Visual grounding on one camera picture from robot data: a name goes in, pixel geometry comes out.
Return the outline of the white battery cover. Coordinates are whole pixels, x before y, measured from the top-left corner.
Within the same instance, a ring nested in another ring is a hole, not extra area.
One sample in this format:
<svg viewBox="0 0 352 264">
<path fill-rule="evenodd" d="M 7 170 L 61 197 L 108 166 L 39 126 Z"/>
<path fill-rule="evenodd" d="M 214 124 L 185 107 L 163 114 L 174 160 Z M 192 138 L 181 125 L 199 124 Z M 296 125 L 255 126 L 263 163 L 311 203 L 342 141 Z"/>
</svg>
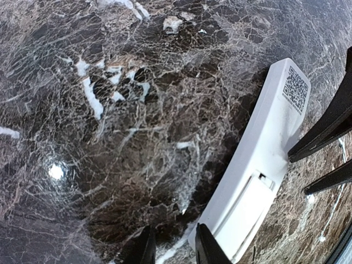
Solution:
<svg viewBox="0 0 352 264">
<path fill-rule="evenodd" d="M 274 197 L 274 181 L 251 176 L 215 232 L 217 243 L 229 259 L 240 259 L 257 231 L 261 216 Z"/>
</svg>

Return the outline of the white remote control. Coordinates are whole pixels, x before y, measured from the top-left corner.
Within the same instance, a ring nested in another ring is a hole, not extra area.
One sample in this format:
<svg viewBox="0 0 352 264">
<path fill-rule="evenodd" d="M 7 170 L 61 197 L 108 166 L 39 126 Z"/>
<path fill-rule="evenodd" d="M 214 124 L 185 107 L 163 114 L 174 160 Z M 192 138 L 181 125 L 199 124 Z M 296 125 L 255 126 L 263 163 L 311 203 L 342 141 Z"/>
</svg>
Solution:
<svg viewBox="0 0 352 264">
<path fill-rule="evenodd" d="M 298 141 L 310 91 L 310 81 L 292 59 L 285 58 L 270 66 L 238 147 L 198 220 L 214 238 L 250 177 L 263 174 L 274 181 L 274 197 L 260 218 L 258 232 L 287 172 L 288 152 Z M 229 260 L 237 263 L 240 259 Z"/>
</svg>

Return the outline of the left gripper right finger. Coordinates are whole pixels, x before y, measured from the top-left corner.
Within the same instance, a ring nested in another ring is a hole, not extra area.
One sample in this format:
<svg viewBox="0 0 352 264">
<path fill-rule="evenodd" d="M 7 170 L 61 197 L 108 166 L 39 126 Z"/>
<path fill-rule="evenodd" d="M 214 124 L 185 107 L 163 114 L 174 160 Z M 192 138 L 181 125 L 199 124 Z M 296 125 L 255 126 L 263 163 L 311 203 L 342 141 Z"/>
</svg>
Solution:
<svg viewBox="0 0 352 264">
<path fill-rule="evenodd" d="M 196 263 L 232 264 L 205 224 L 197 224 L 195 247 Z"/>
</svg>

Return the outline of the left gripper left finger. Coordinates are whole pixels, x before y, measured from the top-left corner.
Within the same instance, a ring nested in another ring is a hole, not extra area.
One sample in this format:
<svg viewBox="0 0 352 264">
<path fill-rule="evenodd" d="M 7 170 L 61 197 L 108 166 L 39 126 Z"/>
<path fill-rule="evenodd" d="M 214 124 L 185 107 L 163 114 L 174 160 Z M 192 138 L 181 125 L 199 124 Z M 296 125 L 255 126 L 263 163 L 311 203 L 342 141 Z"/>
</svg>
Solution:
<svg viewBox="0 0 352 264">
<path fill-rule="evenodd" d="M 128 264 L 155 264 L 156 263 L 156 236 L 150 225 L 146 226 L 130 254 L 123 263 Z"/>
</svg>

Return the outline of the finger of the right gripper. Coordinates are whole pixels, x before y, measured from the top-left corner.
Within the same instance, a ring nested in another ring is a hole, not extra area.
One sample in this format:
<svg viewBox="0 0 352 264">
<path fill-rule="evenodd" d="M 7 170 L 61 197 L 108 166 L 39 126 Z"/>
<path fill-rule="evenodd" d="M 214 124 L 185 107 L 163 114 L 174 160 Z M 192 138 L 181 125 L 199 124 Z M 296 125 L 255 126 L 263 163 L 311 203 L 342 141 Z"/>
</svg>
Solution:
<svg viewBox="0 0 352 264">
<path fill-rule="evenodd" d="M 297 162 L 351 131 L 351 48 L 347 49 L 345 75 L 318 122 L 288 152 Z"/>
<path fill-rule="evenodd" d="M 352 163 L 351 160 L 313 181 L 304 188 L 305 195 L 319 193 L 323 190 L 351 182 Z"/>
</svg>

